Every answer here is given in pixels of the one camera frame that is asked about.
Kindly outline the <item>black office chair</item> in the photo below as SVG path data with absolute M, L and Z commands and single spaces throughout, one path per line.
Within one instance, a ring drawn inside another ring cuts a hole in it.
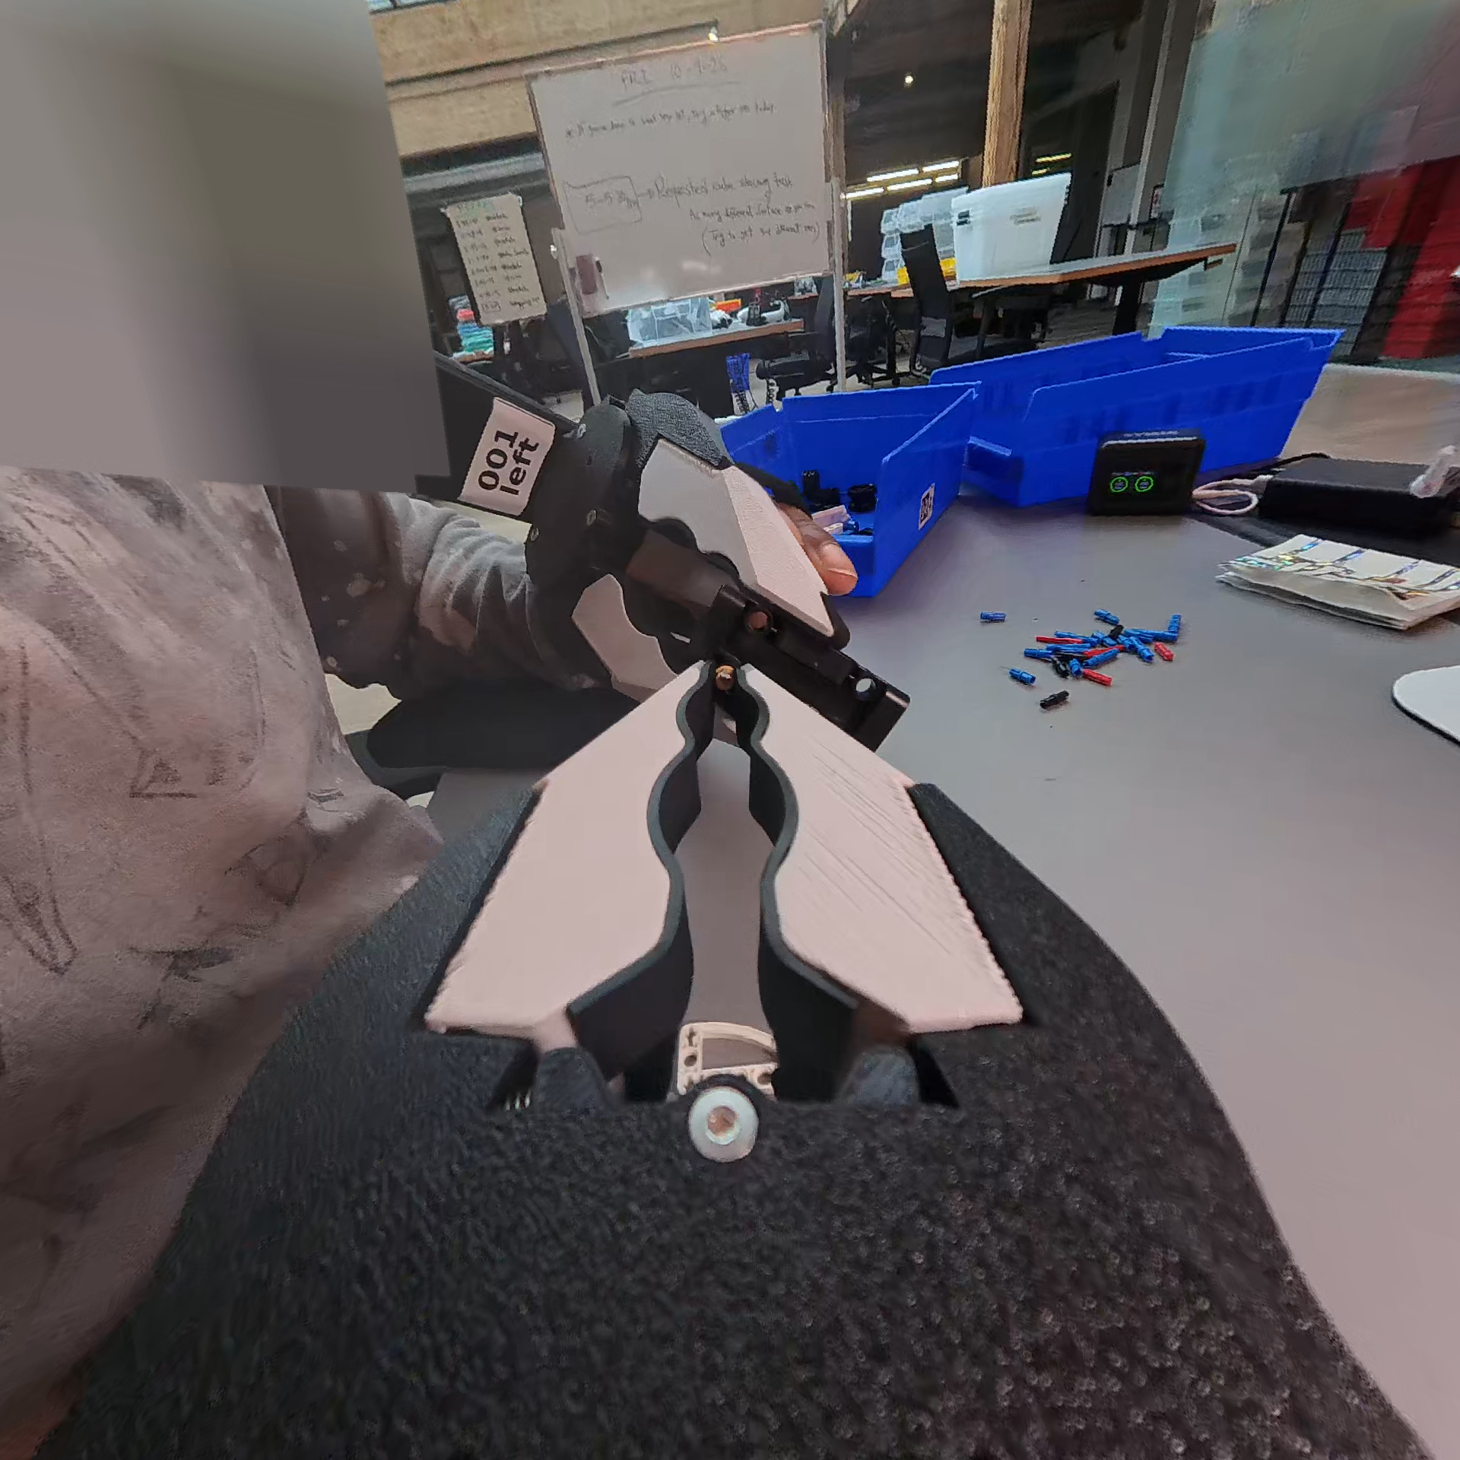
M 899 237 L 917 315 L 910 365 L 931 377 L 940 370 L 978 359 L 1016 356 L 1036 344 L 1004 320 L 998 298 L 957 294 L 943 274 L 935 230 L 925 225 Z
M 757 364 L 756 374 L 770 405 L 815 387 L 837 387 L 837 300 L 837 279 L 829 274 L 818 285 L 811 327 L 788 338 L 789 353 Z

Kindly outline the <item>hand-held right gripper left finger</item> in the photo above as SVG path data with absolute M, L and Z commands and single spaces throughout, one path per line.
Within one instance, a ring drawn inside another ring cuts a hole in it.
M 694 666 L 538 780 L 426 1030 L 581 1050 L 627 1098 L 671 1095 L 694 975 L 678 850 L 713 736 Z

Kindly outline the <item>person's grey sweatshirt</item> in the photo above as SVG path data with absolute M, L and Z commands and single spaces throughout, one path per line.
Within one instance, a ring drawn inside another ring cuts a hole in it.
M 435 838 L 348 755 L 265 488 L 3 469 L 3 1453 Z

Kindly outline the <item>person's left hand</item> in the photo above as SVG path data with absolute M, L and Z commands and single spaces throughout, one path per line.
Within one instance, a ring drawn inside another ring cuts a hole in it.
M 776 510 L 794 534 L 800 549 L 812 563 L 823 592 L 832 598 L 844 598 L 852 593 L 859 577 L 847 554 L 838 543 L 838 539 L 829 534 L 808 513 L 788 504 L 776 504 Z

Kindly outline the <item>whiteboard on stand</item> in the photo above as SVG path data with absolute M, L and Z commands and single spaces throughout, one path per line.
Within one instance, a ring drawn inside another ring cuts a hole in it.
M 540 70 L 526 91 L 593 403 L 586 320 L 843 271 L 823 22 Z

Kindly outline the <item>folded paper booklet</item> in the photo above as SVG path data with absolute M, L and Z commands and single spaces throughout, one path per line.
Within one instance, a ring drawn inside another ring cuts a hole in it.
M 1457 566 L 1317 537 L 1233 557 L 1217 583 L 1401 633 L 1459 612 Z

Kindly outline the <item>person's left forearm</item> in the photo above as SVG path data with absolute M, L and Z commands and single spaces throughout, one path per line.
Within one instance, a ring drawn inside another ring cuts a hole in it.
M 449 685 L 605 688 L 572 612 L 541 598 L 526 549 L 400 493 L 269 487 L 322 669 L 400 701 Z

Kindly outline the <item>black toy brick assembly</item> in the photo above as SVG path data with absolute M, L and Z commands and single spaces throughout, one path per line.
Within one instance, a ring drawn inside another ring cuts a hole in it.
M 870 752 L 906 712 L 905 694 L 847 653 L 837 613 L 830 630 L 808 625 L 747 586 L 727 557 L 694 548 L 678 526 L 645 531 L 624 587 L 630 622 L 657 642 L 674 672 L 703 660 L 754 668 Z

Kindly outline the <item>pile of coloured pins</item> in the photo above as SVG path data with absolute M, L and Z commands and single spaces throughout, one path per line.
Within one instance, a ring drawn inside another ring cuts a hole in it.
M 993 674 L 1040 715 L 1054 717 L 1080 698 L 1081 686 L 1113 691 L 1122 665 L 1174 665 L 1185 628 L 1180 612 L 1141 627 L 1115 612 L 1095 610 L 1084 630 L 1037 633 Z

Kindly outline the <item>white storage box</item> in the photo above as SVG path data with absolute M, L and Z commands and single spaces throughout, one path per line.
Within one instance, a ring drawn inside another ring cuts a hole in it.
M 951 204 L 955 279 L 976 283 L 1025 275 L 1051 263 L 1071 174 L 978 189 Z

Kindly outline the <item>wooden pillar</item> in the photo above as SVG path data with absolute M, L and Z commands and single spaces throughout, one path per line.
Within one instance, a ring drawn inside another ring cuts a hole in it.
M 981 174 L 984 189 L 1010 184 L 1019 172 L 1033 9 L 1033 2 L 993 3 Z

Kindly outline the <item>grey desk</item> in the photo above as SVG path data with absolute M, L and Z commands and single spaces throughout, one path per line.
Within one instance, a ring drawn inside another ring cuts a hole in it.
M 1457 747 L 1227 590 L 891 761 L 1025 1012 L 827 1103 L 426 1028 L 532 805 L 429 859 L 228 1112 L 68 1457 L 1457 1457 Z M 356 758 L 344 742 L 354 765 Z M 736 689 L 681 1025 L 768 1034 Z

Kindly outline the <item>wooden background table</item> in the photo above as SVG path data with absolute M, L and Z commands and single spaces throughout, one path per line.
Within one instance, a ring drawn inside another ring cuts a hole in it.
M 1112 288 L 1116 292 L 1110 335 L 1138 332 L 1142 292 L 1192 268 L 1212 269 L 1235 256 L 1233 242 L 1203 244 L 1194 248 L 1162 248 L 1135 254 L 1101 256 L 1087 260 L 1049 263 L 995 275 L 954 277 L 943 262 L 934 259 L 934 279 L 951 297 L 967 297 L 979 310 L 978 355 L 986 353 L 987 326 L 996 304 L 1010 304 L 1014 297 L 1046 303 L 1062 289 L 1077 285 Z
M 733 415 L 732 356 L 756 356 L 806 330 L 791 318 L 771 324 L 733 324 L 709 333 L 634 345 L 614 364 L 649 393 L 678 393 L 713 418 Z

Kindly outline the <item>book stand with white base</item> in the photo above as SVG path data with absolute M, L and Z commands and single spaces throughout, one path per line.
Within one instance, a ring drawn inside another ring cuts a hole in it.
M 1460 741 L 1460 666 L 1414 669 L 1392 688 L 1396 709 L 1451 744 Z

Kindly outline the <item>black power adapter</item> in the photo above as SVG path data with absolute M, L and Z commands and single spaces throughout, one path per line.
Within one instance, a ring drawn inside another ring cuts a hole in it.
M 1256 516 L 1300 528 L 1346 528 L 1399 539 L 1443 533 L 1457 493 L 1422 498 L 1414 463 L 1305 456 L 1278 466 L 1258 494 Z

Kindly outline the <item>blue plastic bin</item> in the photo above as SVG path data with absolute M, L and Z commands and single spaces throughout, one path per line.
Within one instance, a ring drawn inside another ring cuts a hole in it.
M 1171 326 L 943 368 L 973 391 L 964 478 L 1010 507 L 1083 499 L 1109 435 L 1198 434 L 1205 469 L 1284 455 L 1340 330 Z

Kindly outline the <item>handwritten paper sheet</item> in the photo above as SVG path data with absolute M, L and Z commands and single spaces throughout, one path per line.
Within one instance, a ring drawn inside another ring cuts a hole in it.
M 484 326 L 543 320 L 548 304 L 516 192 L 462 199 L 443 210 Z

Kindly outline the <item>white curved panel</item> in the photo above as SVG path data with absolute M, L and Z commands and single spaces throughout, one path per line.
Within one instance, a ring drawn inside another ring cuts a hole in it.
M 677 1033 L 672 1092 L 684 1097 L 703 1085 L 742 1082 L 776 1098 L 779 1051 L 774 1037 L 751 1025 L 691 1021 Z

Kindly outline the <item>rack of storage drawers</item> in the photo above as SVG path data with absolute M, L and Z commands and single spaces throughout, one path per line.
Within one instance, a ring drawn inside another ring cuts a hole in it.
M 1358 365 L 1455 370 L 1459 157 L 1287 190 L 1262 292 L 1282 327 Z

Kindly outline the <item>black device with green display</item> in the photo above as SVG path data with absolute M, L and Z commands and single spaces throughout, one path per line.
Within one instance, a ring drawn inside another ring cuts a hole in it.
M 1106 435 L 1092 460 L 1086 513 L 1097 517 L 1183 517 L 1194 504 L 1206 438 L 1195 431 Z

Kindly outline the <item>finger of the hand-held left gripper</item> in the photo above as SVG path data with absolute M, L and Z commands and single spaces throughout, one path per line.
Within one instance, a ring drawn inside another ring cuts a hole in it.
M 579 593 L 570 619 L 618 694 L 648 701 L 666 686 L 684 688 L 686 671 L 672 669 L 660 640 L 636 627 L 622 584 L 613 575 L 595 578 Z
M 660 534 L 681 531 L 703 557 L 721 557 L 745 589 L 820 636 L 835 636 L 826 584 L 797 529 L 741 466 L 712 466 L 659 440 L 637 484 L 637 514 Z

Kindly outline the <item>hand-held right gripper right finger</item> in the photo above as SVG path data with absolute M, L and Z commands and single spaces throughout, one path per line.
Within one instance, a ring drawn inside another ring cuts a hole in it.
M 764 671 L 736 671 L 759 878 L 757 987 L 776 1097 L 829 1103 L 868 1053 L 1025 1010 L 916 800 L 876 752 Z

